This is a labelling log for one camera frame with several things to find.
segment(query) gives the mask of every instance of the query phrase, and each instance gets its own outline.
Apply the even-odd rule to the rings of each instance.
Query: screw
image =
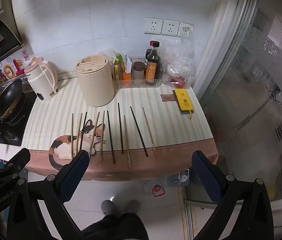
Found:
[[[227,175],[226,177],[225,177],[228,181],[234,181],[234,176],[232,176],[232,175]]]
[[[260,178],[257,178],[257,183],[260,184],[260,185],[262,185],[262,184],[263,184],[263,180],[260,179]]]
[[[19,184],[19,185],[22,185],[24,182],[25,182],[25,179],[19,179],[19,180],[18,180],[18,184]]]
[[[55,175],[50,174],[50,175],[47,176],[47,180],[48,181],[53,181],[55,177],[56,177]]]

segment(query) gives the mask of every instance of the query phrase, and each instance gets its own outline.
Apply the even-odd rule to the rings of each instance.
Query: wok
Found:
[[[9,118],[16,110],[23,93],[21,79],[12,81],[0,95],[0,123]]]

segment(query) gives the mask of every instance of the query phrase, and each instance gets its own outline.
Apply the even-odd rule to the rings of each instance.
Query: white wall socket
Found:
[[[162,35],[177,36],[180,22],[163,20]]]
[[[179,31],[178,31],[178,37],[181,36],[181,31],[188,35],[190,32],[193,32],[194,26],[188,23],[180,23]]]
[[[144,33],[160,34],[162,23],[162,19],[145,18]]]

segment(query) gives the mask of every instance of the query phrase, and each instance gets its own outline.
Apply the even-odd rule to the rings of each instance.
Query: gray slipper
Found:
[[[114,203],[111,200],[105,200],[101,203],[101,210],[105,216],[115,215],[118,216],[118,210],[115,207]]]

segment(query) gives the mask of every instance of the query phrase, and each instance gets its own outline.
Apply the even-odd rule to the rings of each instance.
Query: bottle label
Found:
[[[145,80],[147,82],[154,82],[154,75],[155,75],[155,70],[157,68],[157,64],[154,62],[150,62],[148,60],[148,64],[147,64],[147,68],[146,68],[146,75],[145,75]]]

